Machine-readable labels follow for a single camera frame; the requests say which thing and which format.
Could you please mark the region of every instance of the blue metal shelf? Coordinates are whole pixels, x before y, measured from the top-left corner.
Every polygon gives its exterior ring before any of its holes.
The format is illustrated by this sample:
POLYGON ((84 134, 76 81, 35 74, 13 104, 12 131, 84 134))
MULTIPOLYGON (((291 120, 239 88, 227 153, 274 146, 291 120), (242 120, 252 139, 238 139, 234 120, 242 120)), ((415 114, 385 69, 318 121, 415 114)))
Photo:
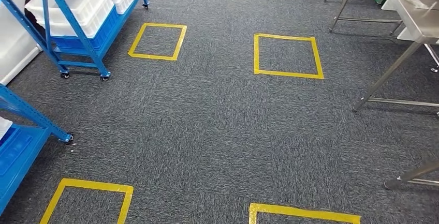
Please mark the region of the blue metal shelf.
MULTIPOLYGON (((136 3, 138 0, 134 0, 131 4, 130 8, 126 11, 125 14, 120 16, 120 22, 115 25, 114 30, 112 31, 111 35, 108 36, 108 40, 106 40, 105 45, 99 49, 95 50, 93 46, 90 43, 90 40, 87 39, 84 31, 82 30, 81 26, 79 25, 78 21, 76 20, 75 16, 71 12, 70 8, 67 6, 67 3, 65 0, 55 0, 56 4, 59 6, 60 10, 65 15, 67 21, 70 23, 71 27, 75 31, 76 35, 78 36, 79 40, 82 42, 84 49, 77 49, 77 50, 69 50, 69 51, 62 51, 58 48, 56 50, 53 50, 52 48, 52 40, 50 36, 50 24, 49 24, 49 11, 48 11, 48 2, 47 0, 42 0, 43 2, 43 9, 44 9, 44 16, 45 16, 45 26, 46 26, 46 37, 42 37, 41 34, 38 32, 37 29, 34 28, 33 24, 30 20, 24 16, 21 9, 18 8, 12 0, 0 0, 2 1, 5 6, 9 9, 9 11, 12 13, 12 15, 15 16, 15 18, 21 23, 21 25, 30 33, 30 35, 35 39, 35 41, 41 46, 41 48, 46 52, 47 56, 50 58, 51 61, 53 61, 58 70, 61 72, 61 76, 64 78, 68 78, 69 76, 69 69, 66 67, 68 65, 70 66, 82 66, 82 67, 93 67, 97 68, 100 72, 101 79, 106 81, 108 77, 110 77, 110 72, 106 69, 104 64, 102 63, 102 59, 104 58, 106 52, 108 51, 109 47, 113 43, 114 39, 116 38, 119 31, 122 29, 122 26, 125 24, 126 20, 128 19, 128 16, 133 11, 136 3), (81 56, 88 56, 91 58, 91 63, 83 63, 83 62, 73 62, 73 61, 66 61, 62 60, 60 55, 62 54, 68 54, 68 55, 81 55, 81 56)), ((148 8, 148 0, 143 0, 143 6, 144 8, 148 8)))
MULTIPOLYGON (((50 130, 48 128, 31 126, 19 126, 19 128, 21 130, 21 135, 27 135, 32 137, 32 139, 29 141, 20 155, 15 159, 5 174, 0 174, 0 214, 3 212, 9 200, 12 198, 13 194, 17 190, 18 186, 50 135, 50 130)), ((6 154, 0 152, 0 165, 1 156, 5 155, 6 154)))
MULTIPOLYGON (((138 0, 134 0, 133 3, 131 3, 131 5, 129 6, 129 8, 126 10, 126 12, 124 14, 120 14, 118 16, 118 21, 117 21, 116 25, 114 25, 112 31, 110 32, 110 35, 108 36, 108 39, 105 42, 105 45, 103 45, 99 50, 96 50, 98 57, 103 58, 104 55, 107 53, 111 44, 116 39, 118 33, 120 32, 120 30, 124 26, 126 20, 128 19, 129 15, 133 11, 134 7, 136 6, 137 1, 138 0)), ((60 53, 60 54, 87 56, 87 50, 85 50, 85 49, 68 49, 67 51, 66 50, 63 51, 62 49, 59 49, 58 47, 56 47, 55 52, 60 53)), ((70 61, 60 61, 60 63, 64 64, 64 65, 71 64, 70 61)))
POLYGON ((0 140, 0 215, 50 135, 62 142, 71 134, 52 123, 19 96, 0 84, 0 110, 33 121, 37 126, 13 124, 0 140))

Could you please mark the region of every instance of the yellow tape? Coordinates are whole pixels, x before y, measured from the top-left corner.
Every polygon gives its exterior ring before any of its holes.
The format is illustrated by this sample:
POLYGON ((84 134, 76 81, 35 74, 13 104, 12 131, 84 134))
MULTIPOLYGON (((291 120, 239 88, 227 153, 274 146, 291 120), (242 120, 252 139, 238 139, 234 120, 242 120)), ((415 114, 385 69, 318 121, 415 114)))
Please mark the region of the yellow tape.
POLYGON ((132 186, 63 178, 60 184, 58 185, 58 188, 56 189, 55 193, 53 194, 52 199, 50 200, 49 205, 47 206, 47 209, 41 218, 40 224, 46 224, 49 222, 50 216, 52 216, 53 210, 58 204, 61 194, 63 193, 64 188, 66 186, 124 192, 125 197, 122 203, 121 212, 119 213, 118 224, 125 223, 125 219, 128 214, 129 205, 131 204, 131 198, 133 197, 134 188, 132 186))
POLYGON ((297 37, 297 36, 284 36, 276 34, 255 34, 254 35, 254 59, 253 59, 253 72, 254 74, 266 74, 273 76, 285 76, 285 77, 297 77, 297 78, 311 78, 311 79, 324 79, 323 70, 321 68, 320 56, 318 55, 317 43, 314 37, 297 37), (273 38, 273 39, 287 39, 287 40, 299 40, 311 42, 313 50, 314 61, 316 64, 317 74, 298 73, 298 72, 285 72, 275 70, 260 70, 259 69, 259 37, 273 38))
POLYGON ((254 60, 253 60, 253 66, 254 66, 254 73, 259 74, 259 35, 255 34, 254 36, 254 60))
POLYGON ((361 216, 359 215, 343 214, 329 211, 303 210, 295 207, 251 203, 248 224, 256 224, 258 212, 291 215, 313 219, 333 220, 352 224, 360 224, 361 218, 361 216))
POLYGON ((131 57, 138 58, 151 58, 151 59, 163 59, 163 60, 171 60, 176 61, 177 57, 180 53, 181 46, 183 45, 184 36, 186 35, 187 26, 185 25, 175 25, 175 24, 160 24, 160 23, 145 23, 140 27, 139 32, 134 38, 134 42, 131 45, 131 48, 128 51, 128 55, 131 57), (161 55, 151 55, 151 54, 141 54, 135 53, 135 49, 139 44, 140 39, 142 38, 143 32, 145 32, 145 28, 147 26, 156 26, 156 27, 170 27, 170 28, 181 28, 179 40, 177 41, 177 45, 175 45, 175 50, 172 56, 161 56, 161 55))

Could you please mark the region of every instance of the gray carpet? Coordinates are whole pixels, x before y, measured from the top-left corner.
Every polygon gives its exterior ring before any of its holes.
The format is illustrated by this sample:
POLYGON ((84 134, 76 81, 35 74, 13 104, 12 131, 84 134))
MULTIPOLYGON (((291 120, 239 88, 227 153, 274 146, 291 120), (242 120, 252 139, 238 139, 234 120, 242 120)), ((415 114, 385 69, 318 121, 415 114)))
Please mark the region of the gray carpet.
MULTIPOLYGON (((0 223, 39 222, 65 177, 133 185, 126 223, 248 223, 252 202, 351 213, 362 223, 439 223, 437 189, 383 188, 438 159, 437 110, 367 103, 351 111, 409 43, 388 36, 392 24, 340 22, 328 33, 340 2, 151 0, 148 11, 139 2, 104 59, 108 82, 84 68, 63 80, 39 55, 9 86, 74 132, 77 145, 47 142, 0 223), (176 62, 127 55, 145 22, 187 25, 176 62), (325 79, 254 75, 254 33, 316 37, 325 79)), ((352 0, 345 14, 397 18, 373 0, 352 0)), ((136 51, 169 55, 176 35, 152 29, 136 51)), ((261 69, 315 69, 301 42, 264 39, 261 49, 261 69)), ((377 96, 437 101, 432 65, 420 49, 377 96)), ((50 222, 115 223, 120 200, 67 189, 50 222)))

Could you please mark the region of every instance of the blue plastic bin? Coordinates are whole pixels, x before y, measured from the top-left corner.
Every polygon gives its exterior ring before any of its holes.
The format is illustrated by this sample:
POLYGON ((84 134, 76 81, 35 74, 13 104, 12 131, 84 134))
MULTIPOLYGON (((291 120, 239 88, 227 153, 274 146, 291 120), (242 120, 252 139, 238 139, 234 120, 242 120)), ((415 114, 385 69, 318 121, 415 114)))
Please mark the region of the blue plastic bin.
POLYGON ((32 137, 13 124, 0 140, 0 176, 3 176, 31 142, 32 137))
MULTIPOLYGON (((111 30, 116 25, 118 21, 118 13, 116 12, 116 7, 113 7, 111 12, 108 14, 102 26, 97 31, 94 38, 89 39, 92 47, 95 50, 99 50, 107 40, 110 35, 111 30)), ((52 36, 52 40, 56 43, 58 48, 63 52, 68 52, 69 49, 84 49, 84 45, 81 40, 75 36, 52 36)))

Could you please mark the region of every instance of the wheel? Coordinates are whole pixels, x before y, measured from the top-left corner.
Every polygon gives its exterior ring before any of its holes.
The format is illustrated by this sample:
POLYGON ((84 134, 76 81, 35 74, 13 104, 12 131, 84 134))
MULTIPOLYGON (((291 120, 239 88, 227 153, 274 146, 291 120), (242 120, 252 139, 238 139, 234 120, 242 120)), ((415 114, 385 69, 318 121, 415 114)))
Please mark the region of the wheel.
POLYGON ((68 79, 70 77, 70 74, 69 73, 61 73, 61 77, 68 79))
POLYGON ((72 132, 68 132, 68 134, 71 135, 70 139, 69 139, 69 142, 72 142, 75 139, 75 137, 73 136, 72 132))

